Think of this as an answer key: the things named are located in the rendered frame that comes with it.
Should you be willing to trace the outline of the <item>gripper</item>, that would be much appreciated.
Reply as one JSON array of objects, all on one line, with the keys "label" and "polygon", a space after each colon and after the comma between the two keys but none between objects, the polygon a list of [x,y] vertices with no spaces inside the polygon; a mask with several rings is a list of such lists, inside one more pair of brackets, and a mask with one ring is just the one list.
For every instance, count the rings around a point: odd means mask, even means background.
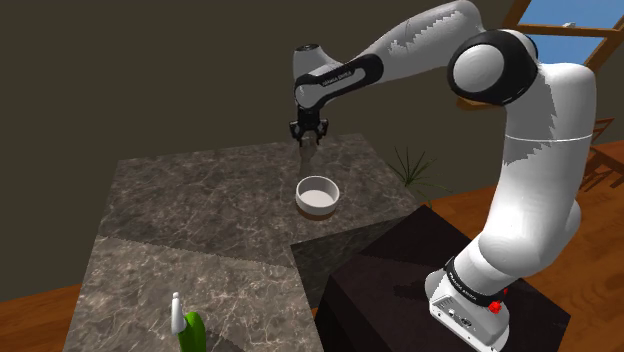
[{"label": "gripper", "polygon": [[297,111],[297,121],[289,123],[289,130],[293,139],[301,142],[301,134],[308,131],[316,133],[316,144],[326,136],[328,131],[328,120],[320,119],[320,113],[317,109],[299,108]]}]

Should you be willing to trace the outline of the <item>white round bowl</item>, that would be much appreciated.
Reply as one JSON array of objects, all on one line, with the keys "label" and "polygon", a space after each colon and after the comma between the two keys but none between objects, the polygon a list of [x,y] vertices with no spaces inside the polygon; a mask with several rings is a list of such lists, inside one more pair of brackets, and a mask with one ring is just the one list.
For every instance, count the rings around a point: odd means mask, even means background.
[{"label": "white round bowl", "polygon": [[340,189],[333,180],[312,175],[298,182],[295,200],[303,212],[313,216],[326,216],[336,209],[340,194]]}]

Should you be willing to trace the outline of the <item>green spiky plant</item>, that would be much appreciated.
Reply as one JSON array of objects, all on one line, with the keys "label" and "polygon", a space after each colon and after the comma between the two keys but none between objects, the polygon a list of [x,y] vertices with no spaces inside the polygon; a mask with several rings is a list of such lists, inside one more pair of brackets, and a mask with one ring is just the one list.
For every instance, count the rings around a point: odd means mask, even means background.
[{"label": "green spiky plant", "polygon": [[443,190],[449,194],[452,189],[436,184],[431,178],[438,177],[438,174],[428,175],[429,169],[437,162],[436,158],[426,159],[426,152],[423,151],[415,163],[410,160],[409,148],[405,148],[404,155],[401,155],[397,147],[394,147],[395,156],[399,162],[398,166],[387,162],[387,166],[398,177],[400,183],[410,191],[414,191],[429,206],[432,206],[432,198],[423,190],[424,187],[436,188]]}]

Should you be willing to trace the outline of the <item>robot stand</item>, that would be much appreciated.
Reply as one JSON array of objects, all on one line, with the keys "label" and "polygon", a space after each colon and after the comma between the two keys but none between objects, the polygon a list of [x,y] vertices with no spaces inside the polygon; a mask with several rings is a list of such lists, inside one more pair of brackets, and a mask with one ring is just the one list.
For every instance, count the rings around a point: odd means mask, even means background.
[{"label": "robot stand", "polygon": [[558,352],[570,316],[526,281],[473,307],[444,266],[469,238],[421,206],[330,274],[324,352]]}]

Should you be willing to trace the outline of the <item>green spray bottle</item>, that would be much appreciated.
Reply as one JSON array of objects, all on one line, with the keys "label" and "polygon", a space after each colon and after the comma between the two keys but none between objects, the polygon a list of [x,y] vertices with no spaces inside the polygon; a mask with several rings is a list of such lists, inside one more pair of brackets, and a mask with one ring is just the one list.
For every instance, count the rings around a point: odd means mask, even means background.
[{"label": "green spray bottle", "polygon": [[206,330],[197,312],[182,312],[178,292],[172,294],[171,332],[178,338],[180,352],[206,352]]}]

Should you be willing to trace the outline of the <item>wooden framed window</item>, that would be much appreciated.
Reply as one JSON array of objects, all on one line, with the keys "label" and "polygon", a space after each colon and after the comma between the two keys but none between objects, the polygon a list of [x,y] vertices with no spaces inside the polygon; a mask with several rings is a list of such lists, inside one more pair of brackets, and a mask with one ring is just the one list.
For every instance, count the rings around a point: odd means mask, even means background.
[{"label": "wooden framed window", "polygon": [[624,44],[624,0],[513,0],[501,26],[536,41],[543,62],[597,72]]}]

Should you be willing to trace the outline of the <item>wooden chair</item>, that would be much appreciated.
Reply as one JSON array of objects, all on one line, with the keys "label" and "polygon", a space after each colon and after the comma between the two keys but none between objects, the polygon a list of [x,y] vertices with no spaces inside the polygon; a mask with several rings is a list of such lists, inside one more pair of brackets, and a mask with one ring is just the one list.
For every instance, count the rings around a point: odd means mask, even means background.
[{"label": "wooden chair", "polygon": [[592,145],[590,151],[592,155],[587,160],[583,180],[579,186],[580,189],[592,182],[586,189],[586,192],[588,192],[614,173],[618,174],[619,177],[610,187],[616,189],[624,184],[624,139]]}]

